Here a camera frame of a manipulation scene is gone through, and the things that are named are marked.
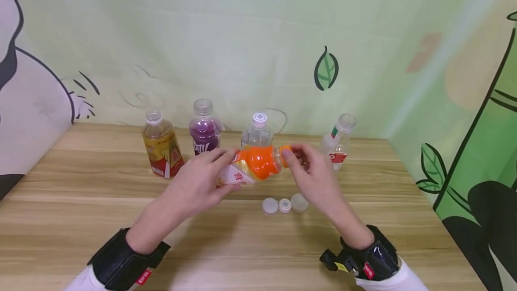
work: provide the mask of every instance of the clear plastic bottle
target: clear plastic bottle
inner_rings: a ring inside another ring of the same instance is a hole
[[[272,141],[273,131],[267,126],[266,114],[254,114],[251,126],[242,132],[241,148],[266,147],[271,145]]]
[[[280,173],[288,167],[281,154],[284,149],[290,149],[290,146],[250,147],[238,152],[219,173],[218,185],[252,185]]]
[[[188,131],[193,138],[195,155],[212,151],[220,145],[222,124],[213,112],[212,101],[194,101],[194,117],[188,124]]]
[[[174,127],[159,110],[147,111],[145,121],[142,137],[151,169],[164,178],[171,178],[184,164]]]
[[[348,155],[350,134],[357,125],[357,118],[352,114],[342,114],[332,132],[323,137],[320,152],[329,156],[334,171],[338,171]]]

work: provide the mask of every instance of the left hand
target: left hand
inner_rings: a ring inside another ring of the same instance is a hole
[[[219,173],[237,152],[237,149],[215,148],[194,156],[180,169],[159,199],[177,210],[182,220],[214,208],[225,196],[241,188],[240,185],[215,188]]]
[[[240,185],[215,188],[219,173],[229,165],[238,149],[216,148],[191,158],[181,167],[166,190],[151,202],[126,235],[129,246],[150,254],[184,220],[221,203]]]

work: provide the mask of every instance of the white sleeve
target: white sleeve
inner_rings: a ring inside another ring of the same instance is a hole
[[[402,260],[400,270],[384,281],[369,281],[356,278],[356,283],[366,291],[429,291],[418,276]]]
[[[65,291],[105,291],[104,285],[96,279],[94,269],[88,265],[77,275],[75,280],[65,289]]]

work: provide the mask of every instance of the hand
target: hand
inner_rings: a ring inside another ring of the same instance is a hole
[[[282,156],[303,197],[330,219],[348,246],[370,247],[374,236],[346,202],[330,159],[309,144],[292,144],[291,148],[283,150]]]
[[[191,158],[159,199],[173,207],[183,220],[214,208],[229,193],[241,188],[240,185],[215,188],[219,173],[237,152],[237,149],[225,151],[216,148]]]
[[[160,242],[189,217],[212,209],[240,185],[215,188],[219,173],[238,149],[216,148],[191,158],[150,203],[126,235],[129,246],[140,254],[150,254]]]
[[[308,144],[292,144],[283,157],[296,185],[307,201],[327,217],[334,216],[345,202],[329,158]]]

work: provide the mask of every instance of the purple bottle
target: purple bottle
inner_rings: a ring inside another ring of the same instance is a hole
[[[212,112],[214,107],[208,99],[194,101],[194,118],[188,124],[188,131],[193,137],[194,154],[212,151],[219,147],[221,121]]]

